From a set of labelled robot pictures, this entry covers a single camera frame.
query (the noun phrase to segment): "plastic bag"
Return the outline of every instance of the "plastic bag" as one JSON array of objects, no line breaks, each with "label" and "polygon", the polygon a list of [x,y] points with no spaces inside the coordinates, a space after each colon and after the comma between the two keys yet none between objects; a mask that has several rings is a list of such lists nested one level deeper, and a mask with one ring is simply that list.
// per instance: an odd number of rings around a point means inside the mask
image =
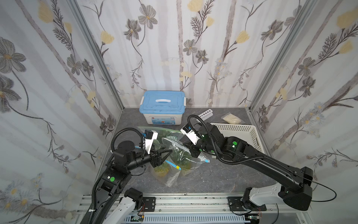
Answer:
[{"label": "plastic bag", "polygon": [[223,119],[224,121],[226,121],[229,124],[242,124],[242,123],[245,123],[240,118],[236,117],[235,115],[233,115],[230,112],[225,114],[224,116],[222,116],[221,119]]},{"label": "plastic bag", "polygon": [[146,129],[158,132],[157,140],[159,141],[160,144],[162,144],[162,140],[161,140],[162,138],[170,138],[173,140],[177,140],[177,139],[181,139],[182,137],[184,137],[182,132],[179,130],[173,130],[173,129],[168,129],[168,128],[158,128],[158,127],[146,127],[146,126],[138,126],[138,128],[140,129],[140,131],[142,133],[144,133],[144,131]]},{"label": "plastic bag", "polygon": [[173,162],[181,168],[180,174],[186,176],[190,174],[194,169],[198,168],[203,163],[209,163],[210,160],[200,153],[198,158],[193,158],[190,151],[180,141],[162,138],[162,142],[166,145],[166,149],[172,149],[170,158]]},{"label": "plastic bag", "polygon": [[151,174],[161,183],[165,184],[168,187],[171,187],[173,184],[176,184],[176,180],[180,174],[180,167],[173,164],[173,161],[170,158],[160,166],[156,168],[150,167]]}]

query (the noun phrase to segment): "aluminum frame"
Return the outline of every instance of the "aluminum frame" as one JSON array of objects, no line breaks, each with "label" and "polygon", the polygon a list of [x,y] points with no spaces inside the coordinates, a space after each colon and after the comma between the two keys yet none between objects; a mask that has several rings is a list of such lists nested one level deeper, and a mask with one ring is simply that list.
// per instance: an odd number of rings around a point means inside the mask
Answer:
[{"label": "aluminum frame", "polygon": [[100,72],[104,75],[104,78],[108,84],[109,89],[111,90],[113,97],[116,100],[118,107],[121,110],[123,110],[124,106],[121,101],[121,98],[119,97],[117,89],[112,82],[112,78],[111,78],[109,72],[107,71],[106,64],[101,56],[101,53],[99,52],[99,49],[96,45],[95,40],[93,39],[93,37],[91,35],[91,31],[88,28],[86,20],[83,17],[83,14],[79,8],[79,5],[77,4],[77,1],[76,0],[66,0],[66,1],[68,3],[69,7],[71,8],[72,14],[75,17],[77,24],[79,25],[79,28],[82,31],[82,34],[84,35],[84,38],[86,39],[86,42],[87,42],[88,46],[90,47],[90,50],[91,50],[93,56],[96,59],[96,62],[98,63],[98,65],[100,67]]},{"label": "aluminum frame", "polygon": [[[155,211],[150,212],[151,215],[166,215],[166,214],[232,214],[229,208],[227,197],[243,196],[243,193],[154,193],[143,194],[144,197],[155,197]],[[110,214],[118,205],[116,201],[109,211]],[[89,209],[91,204],[91,196],[86,195],[82,197],[82,201],[76,211],[76,223],[80,223],[85,212]],[[312,212],[311,207],[308,211],[299,211],[286,204],[277,204],[280,214],[295,213],[298,220],[303,220],[304,224],[312,224],[308,212]],[[263,214],[277,214],[276,204],[266,204],[266,211]]]},{"label": "aluminum frame", "polygon": [[283,61],[284,57],[288,53],[288,49],[292,46],[293,42],[295,41],[296,37],[300,33],[302,27],[304,26],[306,20],[308,19],[309,15],[314,9],[314,6],[318,0],[307,0],[305,4],[303,5],[300,14],[297,16],[296,21],[294,22],[292,28],[290,29],[289,34],[287,35],[284,43],[282,44],[279,52],[277,53],[274,62],[268,69],[263,81],[261,82],[255,96],[252,98],[251,104],[250,104],[250,110],[255,108],[265,92],[268,84],[270,83],[271,79],[273,78],[277,68]]}]

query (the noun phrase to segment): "blue plastic storage box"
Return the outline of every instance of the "blue plastic storage box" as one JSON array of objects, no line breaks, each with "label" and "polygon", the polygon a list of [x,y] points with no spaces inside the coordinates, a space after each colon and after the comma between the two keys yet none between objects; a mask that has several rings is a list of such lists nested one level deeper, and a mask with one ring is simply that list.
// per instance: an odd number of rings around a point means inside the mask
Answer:
[{"label": "blue plastic storage box", "polygon": [[146,91],[139,112],[148,124],[179,125],[186,102],[185,94],[181,91]]}]

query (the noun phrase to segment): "grey countertop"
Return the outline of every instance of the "grey countertop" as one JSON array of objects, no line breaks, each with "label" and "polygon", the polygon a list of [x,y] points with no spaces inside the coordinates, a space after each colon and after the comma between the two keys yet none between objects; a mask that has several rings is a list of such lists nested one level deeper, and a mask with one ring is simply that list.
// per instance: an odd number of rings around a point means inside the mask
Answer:
[{"label": "grey countertop", "polygon": [[[137,128],[138,126],[153,126],[179,130],[187,122],[190,114],[201,114],[208,108],[186,108],[183,114],[181,125],[149,125],[138,108],[126,108],[119,120],[116,132],[126,127]],[[250,124],[250,120],[244,108],[211,108],[213,116],[205,120],[209,123],[226,123],[221,119],[223,115],[230,112],[238,116],[245,124]],[[134,132],[124,132],[115,142],[115,146],[123,140],[131,140],[136,145],[139,137]],[[131,171],[132,174],[141,173],[143,168]],[[214,158],[210,158],[210,163],[203,163],[192,173],[186,176],[179,176],[177,183],[171,187],[159,182],[149,169],[141,176],[132,176],[124,190],[135,188],[144,193],[217,193],[217,192],[243,192],[247,187],[264,187],[275,184],[275,181],[257,170],[245,165],[226,165]]]}]

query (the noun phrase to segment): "label on box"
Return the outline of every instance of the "label on box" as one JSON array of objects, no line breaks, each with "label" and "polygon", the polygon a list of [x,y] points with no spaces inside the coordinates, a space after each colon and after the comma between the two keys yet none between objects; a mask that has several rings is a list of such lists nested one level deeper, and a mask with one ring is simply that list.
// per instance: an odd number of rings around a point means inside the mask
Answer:
[{"label": "label on box", "polygon": [[151,117],[152,124],[175,124],[175,117]]}]

